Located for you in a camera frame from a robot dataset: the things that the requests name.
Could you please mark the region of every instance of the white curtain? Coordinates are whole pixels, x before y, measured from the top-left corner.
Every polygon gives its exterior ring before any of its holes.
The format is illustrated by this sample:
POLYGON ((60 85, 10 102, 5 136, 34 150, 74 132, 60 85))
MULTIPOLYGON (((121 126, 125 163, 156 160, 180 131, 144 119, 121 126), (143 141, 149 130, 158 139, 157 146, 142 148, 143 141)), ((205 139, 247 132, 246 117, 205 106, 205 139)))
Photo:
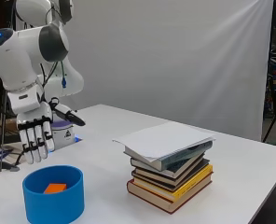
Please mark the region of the white curtain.
POLYGON ((63 103, 260 139, 272 0, 74 3, 65 31, 85 89, 63 103))

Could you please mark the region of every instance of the white paper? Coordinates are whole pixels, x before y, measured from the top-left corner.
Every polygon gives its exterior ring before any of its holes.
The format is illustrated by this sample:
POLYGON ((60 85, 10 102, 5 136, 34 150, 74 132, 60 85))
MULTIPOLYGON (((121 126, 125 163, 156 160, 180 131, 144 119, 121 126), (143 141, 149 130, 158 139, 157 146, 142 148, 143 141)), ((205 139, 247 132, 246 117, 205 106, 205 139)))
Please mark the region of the white paper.
POLYGON ((204 133, 177 122, 167 122, 114 139, 149 161, 211 140, 212 133, 204 133))

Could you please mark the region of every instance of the white robot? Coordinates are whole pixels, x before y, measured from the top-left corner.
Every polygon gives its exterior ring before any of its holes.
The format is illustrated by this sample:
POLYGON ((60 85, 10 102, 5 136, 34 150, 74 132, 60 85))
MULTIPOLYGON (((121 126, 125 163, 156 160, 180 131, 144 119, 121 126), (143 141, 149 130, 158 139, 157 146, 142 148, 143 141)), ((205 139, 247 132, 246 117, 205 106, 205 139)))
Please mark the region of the white robot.
POLYGON ((55 148, 50 124, 56 115, 85 125, 58 100, 82 91, 84 81, 68 60, 69 44, 62 29, 73 17, 72 0, 17 0, 16 10, 34 28, 0 29, 0 78, 17 114, 25 158, 32 164, 55 148), (37 74, 34 64, 41 64, 48 77, 37 74))

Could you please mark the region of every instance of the blue bowl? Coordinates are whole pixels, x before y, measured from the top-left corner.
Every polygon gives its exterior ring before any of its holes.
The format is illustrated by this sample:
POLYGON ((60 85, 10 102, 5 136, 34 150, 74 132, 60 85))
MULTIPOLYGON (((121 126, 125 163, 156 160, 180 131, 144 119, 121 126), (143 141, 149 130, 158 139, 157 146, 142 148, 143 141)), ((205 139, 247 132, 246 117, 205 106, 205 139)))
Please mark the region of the blue bowl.
POLYGON ((70 223, 84 210, 83 174, 73 166, 50 166, 23 181, 26 216, 30 223, 70 223), (66 184, 66 190, 44 194, 50 183, 66 184))

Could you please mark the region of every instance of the orange object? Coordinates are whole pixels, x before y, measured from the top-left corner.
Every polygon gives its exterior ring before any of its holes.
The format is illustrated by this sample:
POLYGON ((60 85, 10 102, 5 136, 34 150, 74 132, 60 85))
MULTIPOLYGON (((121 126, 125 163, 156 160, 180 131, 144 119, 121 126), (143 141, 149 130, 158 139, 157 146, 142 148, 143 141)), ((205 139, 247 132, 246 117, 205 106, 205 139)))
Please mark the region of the orange object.
POLYGON ((45 194, 58 193, 66 189, 66 184, 49 184, 45 189, 45 194))

